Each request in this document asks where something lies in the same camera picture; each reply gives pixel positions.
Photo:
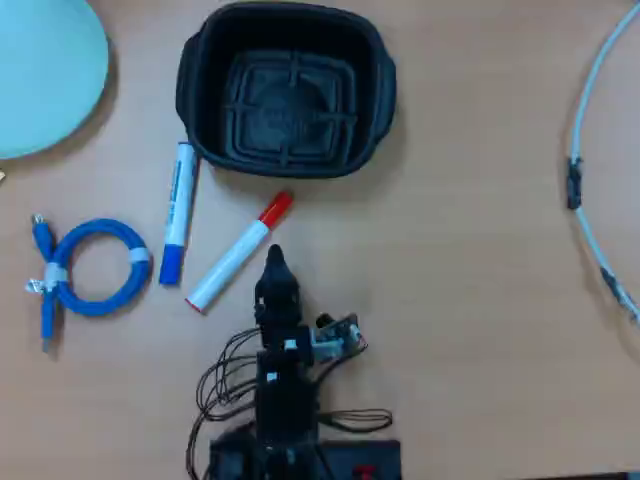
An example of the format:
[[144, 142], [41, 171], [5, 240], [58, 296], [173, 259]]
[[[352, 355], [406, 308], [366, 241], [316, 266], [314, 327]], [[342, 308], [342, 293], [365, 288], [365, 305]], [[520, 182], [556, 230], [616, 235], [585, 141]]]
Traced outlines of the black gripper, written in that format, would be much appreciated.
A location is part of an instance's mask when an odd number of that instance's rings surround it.
[[289, 340], [295, 340], [298, 345], [309, 343], [309, 328], [302, 324], [299, 283], [278, 244], [271, 245], [267, 251], [254, 299], [255, 322], [265, 350], [284, 350]]

